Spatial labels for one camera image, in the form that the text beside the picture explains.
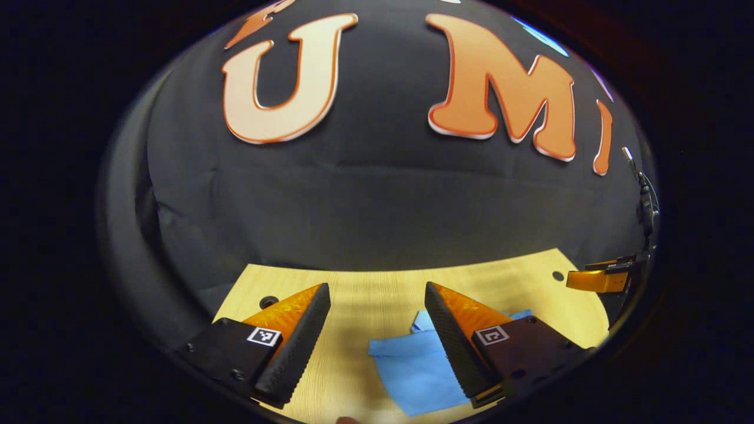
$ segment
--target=wooden table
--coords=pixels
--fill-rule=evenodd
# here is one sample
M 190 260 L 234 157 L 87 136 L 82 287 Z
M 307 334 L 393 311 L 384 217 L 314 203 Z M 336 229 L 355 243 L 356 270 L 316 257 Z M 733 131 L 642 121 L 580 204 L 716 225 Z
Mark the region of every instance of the wooden table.
M 369 339 L 409 334 L 424 309 L 425 284 L 434 281 L 503 313 L 532 309 L 582 347 L 599 345 L 608 319 L 595 293 L 566 288 L 553 272 L 576 270 L 558 249 L 448 268 L 397 272 L 329 272 L 248 265 L 215 319 L 244 320 L 257 313 L 264 296 L 283 299 L 329 283 L 330 308 L 322 334 L 293 399 L 269 409 L 313 424 L 334 424 L 351 416 L 362 424 L 452 422 L 474 415 L 470 404 L 408 417 L 393 402 L 367 355 Z

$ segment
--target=blue towel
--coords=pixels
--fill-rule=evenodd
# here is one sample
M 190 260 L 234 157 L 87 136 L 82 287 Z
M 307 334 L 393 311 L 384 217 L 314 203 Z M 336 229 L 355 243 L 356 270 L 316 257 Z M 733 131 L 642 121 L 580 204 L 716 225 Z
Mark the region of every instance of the blue towel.
M 529 315 L 531 309 L 511 318 Z M 419 311 L 411 332 L 408 336 L 369 341 L 369 355 L 374 357 L 382 385 L 395 403 L 406 415 L 416 416 L 469 402 L 427 311 Z
M 524 317 L 529 317 L 534 315 L 531 309 L 525 309 L 517 314 L 509 315 L 510 319 L 517 320 Z M 418 314 L 416 314 L 416 319 L 414 320 L 414 324 L 411 326 L 411 332 L 412 333 L 421 333 L 422 331 L 427 330 L 434 330 L 434 325 L 432 324 L 432 320 L 429 318 L 429 313 L 427 311 L 419 311 Z

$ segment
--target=letter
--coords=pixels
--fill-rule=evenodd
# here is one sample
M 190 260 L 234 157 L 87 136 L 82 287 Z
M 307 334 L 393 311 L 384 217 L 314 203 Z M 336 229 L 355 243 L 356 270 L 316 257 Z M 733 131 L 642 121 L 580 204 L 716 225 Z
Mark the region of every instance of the letter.
M 599 151 L 592 162 L 594 173 L 604 177 L 608 173 L 608 160 L 610 159 L 610 142 L 612 140 L 612 115 L 604 103 L 597 100 L 597 108 L 602 118 L 602 134 L 599 136 Z
M 296 138 L 317 125 L 333 104 L 338 85 L 338 49 L 343 29 L 358 22 L 355 14 L 339 14 L 294 29 L 288 38 L 300 41 L 296 89 L 285 103 L 267 107 L 256 98 L 262 55 L 272 41 L 262 41 L 233 56 L 225 73 L 223 108 L 228 129 L 253 144 Z
M 429 125 L 435 131 L 490 138 L 498 128 L 498 119 L 487 108 L 491 82 L 514 143 L 523 140 L 545 108 L 544 123 L 534 132 L 536 149 L 561 161 L 574 158 L 573 78 L 560 65 L 539 55 L 527 72 L 510 49 L 486 28 L 441 14 L 429 14 L 426 19 L 445 32 L 450 47 L 448 95 L 428 114 Z
M 228 50 L 239 41 L 243 40 L 249 35 L 252 35 L 254 32 L 257 32 L 263 26 L 272 22 L 272 16 L 269 16 L 269 15 L 280 13 L 281 11 L 285 10 L 288 6 L 292 5 L 293 2 L 295 1 L 296 0 L 283 0 L 282 2 L 277 2 L 273 5 L 269 5 L 266 8 L 263 8 L 262 10 L 246 18 L 246 22 L 244 22 L 244 25 L 241 27 L 241 29 L 238 30 L 238 32 L 233 37 L 233 39 L 231 39 L 231 41 L 228 41 L 228 44 L 225 45 L 225 49 Z

